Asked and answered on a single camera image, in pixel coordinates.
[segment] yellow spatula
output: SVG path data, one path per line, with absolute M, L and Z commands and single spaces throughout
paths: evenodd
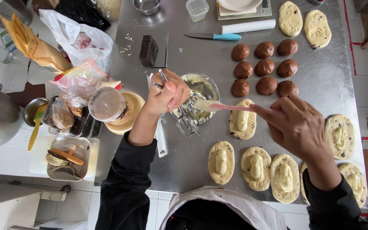
M 35 114 L 35 118 L 33 119 L 33 121 L 35 122 L 35 128 L 33 128 L 31 138 L 29 139 L 28 152 L 31 151 L 33 144 L 35 143 L 35 139 L 39 131 L 40 119 L 42 118 L 43 112 L 46 110 L 47 106 L 48 104 L 41 105 Z

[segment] dark chocolate block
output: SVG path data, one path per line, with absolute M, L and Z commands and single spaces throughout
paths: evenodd
M 157 57 L 158 46 L 151 35 L 143 35 L 139 59 L 143 66 L 154 66 Z

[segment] parchment paper roll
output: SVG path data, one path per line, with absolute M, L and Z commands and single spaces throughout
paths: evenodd
M 230 24 L 230 25 L 223 25 L 221 32 L 222 34 L 236 34 L 263 29 L 273 29 L 275 28 L 275 25 L 276 25 L 275 19 L 250 23 Z

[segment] chocolate dough ball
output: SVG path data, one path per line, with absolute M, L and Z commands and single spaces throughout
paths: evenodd
M 256 88 L 263 95 L 272 94 L 276 90 L 277 87 L 278 87 L 278 83 L 276 82 L 275 79 L 271 77 L 263 77 L 256 84 Z
M 249 46 L 238 44 L 232 49 L 232 57 L 235 60 L 245 60 L 249 56 Z
M 298 71 L 298 63 L 288 59 L 281 62 L 278 66 L 278 73 L 283 77 L 293 76 Z
M 273 55 L 275 51 L 275 47 L 273 46 L 272 42 L 264 41 L 259 43 L 259 45 L 255 49 L 255 55 L 260 58 L 269 58 Z
M 247 61 L 239 62 L 235 67 L 234 74 L 238 78 L 248 78 L 253 74 L 253 67 Z
M 278 91 L 281 97 L 297 96 L 299 94 L 298 86 L 293 81 L 280 82 Z
M 232 93 L 236 97 L 245 97 L 249 93 L 249 83 L 243 79 L 238 79 L 232 84 Z
M 275 63 L 269 59 L 262 59 L 258 61 L 258 64 L 255 66 L 255 73 L 259 76 L 266 76 L 273 72 L 275 69 Z
M 279 44 L 278 51 L 282 56 L 292 55 L 298 51 L 298 43 L 293 39 L 285 39 Z

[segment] metal table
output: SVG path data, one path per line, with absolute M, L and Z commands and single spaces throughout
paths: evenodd
M 166 33 L 169 33 L 169 70 L 178 75 L 199 72 L 211 77 L 218 86 L 221 102 L 235 105 L 242 98 L 234 97 L 231 92 L 232 82 L 236 79 L 233 70 L 238 64 L 238 61 L 231 57 L 232 48 L 238 43 L 248 44 L 251 54 L 246 61 L 255 66 L 259 58 L 253 52 L 260 42 L 271 41 L 275 47 L 278 47 L 282 40 L 290 37 L 284 35 L 278 25 L 270 30 L 241 33 L 242 39 L 239 41 L 195 39 L 183 34 L 197 32 L 220 34 L 222 25 L 257 20 L 276 19 L 278 23 L 279 8 L 284 1 L 271 1 L 272 16 L 269 17 L 223 21 L 217 20 L 215 0 L 207 0 L 207 2 L 210 9 L 206 18 L 194 23 L 185 8 L 185 0 L 162 0 L 159 12 L 152 16 L 141 15 L 130 0 L 124 0 L 115 41 L 111 77 L 121 80 L 124 83 L 124 90 L 138 93 L 146 100 L 148 94 L 146 75 L 157 70 L 140 67 L 141 38 L 144 34 L 152 35 L 157 43 L 162 43 L 164 40 L 158 37 L 164 38 Z M 294 3 L 299 6 L 303 21 L 312 9 L 319 9 L 325 13 L 332 31 L 332 39 L 325 48 L 312 50 L 302 28 L 301 33 L 293 38 L 299 44 L 297 53 L 283 57 L 275 52 L 270 59 L 275 62 L 276 67 L 285 59 L 296 60 L 299 65 L 298 72 L 288 80 L 294 81 L 299 86 L 299 97 L 311 103 L 325 118 L 336 113 L 345 114 L 350 118 L 355 126 L 356 144 L 355 154 L 347 162 L 356 164 L 364 172 L 360 129 L 338 2 L 326 1 L 320 6 L 311 4 L 307 0 L 295 0 Z M 128 36 L 132 38 L 131 41 L 126 39 Z M 130 44 L 132 55 L 128 56 L 129 52 L 120 53 L 126 45 Z M 276 70 L 270 76 L 278 82 L 286 80 L 279 76 Z M 270 96 L 259 94 L 255 87 L 259 79 L 256 74 L 247 79 L 251 91 L 245 98 L 268 108 L 279 98 L 279 94 L 277 92 Z M 236 139 L 229 133 L 229 113 L 229 111 L 217 112 L 211 120 L 201 124 L 201 136 L 194 135 L 191 138 L 185 138 L 176 127 L 176 120 L 170 114 L 166 114 L 162 124 L 169 154 L 162 158 L 156 154 L 149 174 L 152 181 L 150 189 L 182 193 L 204 185 L 214 185 L 247 194 L 261 201 L 276 201 L 272 196 L 271 188 L 266 191 L 253 191 L 248 187 L 240 170 L 241 156 L 247 148 L 253 146 L 262 146 L 272 158 L 277 154 L 290 153 L 272 140 L 266 122 L 260 117 L 257 118 L 256 132 L 251 139 Z M 111 133 L 103 126 L 96 184 L 105 179 L 121 138 L 122 136 Z M 231 180 L 226 185 L 217 185 L 208 173 L 207 158 L 212 145 L 223 140 L 230 142 L 234 147 L 236 167 Z M 296 156 L 292 155 L 292 157 L 300 166 L 301 160 Z M 343 161 L 336 160 L 336 163 L 339 165 Z M 301 194 L 294 203 L 305 203 Z

